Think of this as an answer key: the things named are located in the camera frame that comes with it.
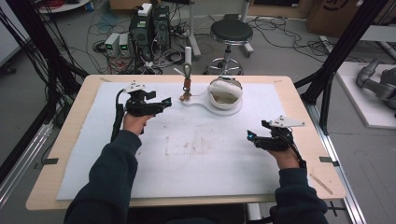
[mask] gray floor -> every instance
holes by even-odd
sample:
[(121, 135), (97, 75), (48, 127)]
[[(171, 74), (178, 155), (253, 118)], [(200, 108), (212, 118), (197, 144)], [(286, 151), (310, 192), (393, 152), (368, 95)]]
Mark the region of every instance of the gray floor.
[[(106, 59), (92, 51), (92, 44), (98, 40), (106, 39), (105, 35), (98, 31), (106, 32), (106, 27), (98, 23), (117, 23), (113, 32), (127, 29), (129, 15), (127, 13), (114, 14), (106, 6), (92, 13), (85, 12), (82, 8), (65, 13), (57, 14), (57, 22), (66, 43), (71, 48), (73, 56), (90, 74), (99, 74), (98, 64), (106, 68)], [(209, 17), (195, 20), (196, 27), (205, 24), (197, 34), (208, 34), (210, 27)], [(308, 41), (318, 41), (317, 35), (308, 34), (305, 30), (304, 21), (286, 21), (286, 29), (301, 36), (300, 45), (306, 45)], [(300, 80), (317, 71), (326, 56), (316, 56), (309, 49), (300, 51), (317, 58), (305, 56), (292, 48), (280, 48), (269, 44), (277, 44), (283, 47), (291, 47), (293, 37), (285, 35), (281, 30), (266, 30), (265, 37), (255, 31), (251, 46), (255, 52), (250, 58), (238, 48), (233, 48), (233, 58), (239, 61), (245, 68), (246, 75), (288, 76), (293, 81)], [(197, 36), (198, 44), (203, 53), (199, 61), (193, 62), (193, 74), (202, 74), (205, 66), (213, 59), (220, 57), (225, 47), (207, 35)], [(337, 39), (330, 38), (332, 43)], [(97, 60), (92, 60), (83, 51), (88, 51)], [(360, 42), (351, 53), (349, 61), (356, 61), (354, 57), (370, 62), (375, 55), (381, 55), (386, 63), (393, 64), (391, 59), (375, 43)], [(45, 104), (44, 83), (38, 78), (32, 65), (27, 58), (18, 53), (11, 59), (17, 68), (16, 74), (7, 74), (4, 69), (0, 71), (0, 162), (3, 162), (7, 154), (15, 147), (21, 136), (32, 123), (39, 111)], [(164, 74), (175, 74), (173, 67), (164, 68)], [(24, 175), (19, 185), (0, 210), (0, 223), (61, 223), (64, 210), (32, 212), (25, 208), (27, 197), (37, 179), (40, 171), (34, 168), (41, 158), (52, 139), (43, 147), (31, 168)], [(334, 79), (331, 108), (329, 115), (329, 132), (336, 148), (340, 162), (346, 176), (353, 188), (361, 210), (367, 223), (396, 223), (396, 131), (366, 128), (347, 97), (346, 92), (337, 78)], [(340, 201), (333, 202), (334, 206), (342, 207)], [(265, 216), (271, 204), (261, 204), (262, 214)], [(327, 213), (330, 223), (350, 223), (344, 211)]]

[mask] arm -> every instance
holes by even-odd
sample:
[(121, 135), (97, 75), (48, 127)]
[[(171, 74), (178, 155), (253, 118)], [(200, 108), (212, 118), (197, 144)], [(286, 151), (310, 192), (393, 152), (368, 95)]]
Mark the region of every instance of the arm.
[(151, 116), (126, 114), (124, 127), (90, 170), (90, 181), (69, 205), (64, 223), (126, 223), (137, 170), (138, 135)]
[(300, 168), (295, 153), (267, 150), (279, 166), (280, 188), (276, 190), (275, 223), (328, 223), (327, 205), (308, 186), (306, 169)]

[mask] black stool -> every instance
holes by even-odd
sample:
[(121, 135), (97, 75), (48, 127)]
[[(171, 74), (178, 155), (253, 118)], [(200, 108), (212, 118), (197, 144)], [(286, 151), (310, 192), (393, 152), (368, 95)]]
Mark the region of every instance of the black stool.
[(239, 20), (215, 21), (210, 27), (210, 35), (220, 43), (226, 44), (224, 58), (213, 60), (205, 69), (205, 75), (244, 75), (244, 70), (234, 59), (230, 59), (231, 45), (246, 45), (253, 37), (253, 30)]

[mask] wooden table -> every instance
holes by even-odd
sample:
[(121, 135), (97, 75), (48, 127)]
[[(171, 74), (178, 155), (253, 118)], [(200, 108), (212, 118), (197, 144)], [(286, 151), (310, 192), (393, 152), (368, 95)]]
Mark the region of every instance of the wooden table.
[[(209, 83), (213, 76), (192, 76), (192, 83)], [(285, 111), (285, 116), (303, 120), (305, 126), (293, 131), (293, 136), (298, 141), (300, 152), (308, 164), (308, 175), (312, 185), (322, 199), (341, 199), (346, 196), (345, 189), (335, 172), (332, 163), (321, 162), (319, 157), (328, 157), (324, 146), (318, 137), (314, 124), (305, 110), (300, 96), (295, 90), (289, 77), (266, 76), (241, 76), (237, 77), (241, 83), (268, 83), (274, 84), (280, 102)], [(57, 164), (45, 165), (38, 177), (31, 195), (26, 203), (29, 210), (65, 209), (71, 201), (57, 201), (56, 195), (61, 186), (65, 167), (69, 155), (78, 140), (79, 131), (91, 108), (101, 83), (114, 82), (180, 82), (181, 76), (88, 76), (78, 94), (73, 107), (54, 143), (49, 158), (59, 158)], [(265, 203), (274, 202), (274, 195), (244, 195), (226, 197), (188, 197), (188, 198), (151, 198), (139, 199), (131, 202), (131, 206), (155, 205), (182, 205), (182, 204), (212, 204), (212, 203)]]

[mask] person's right hand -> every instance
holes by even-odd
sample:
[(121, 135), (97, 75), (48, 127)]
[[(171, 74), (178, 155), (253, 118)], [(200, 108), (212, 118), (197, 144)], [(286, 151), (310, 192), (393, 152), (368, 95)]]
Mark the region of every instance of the person's right hand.
[(126, 113), (123, 119), (123, 130), (135, 133), (138, 136), (142, 133), (143, 128), (147, 124), (146, 122), (152, 117), (153, 115), (135, 117), (132, 116), (130, 113)]
[(276, 159), (277, 166), (280, 170), (288, 168), (300, 168), (297, 155), (290, 147), (286, 151), (272, 151), (268, 149), (266, 151)]

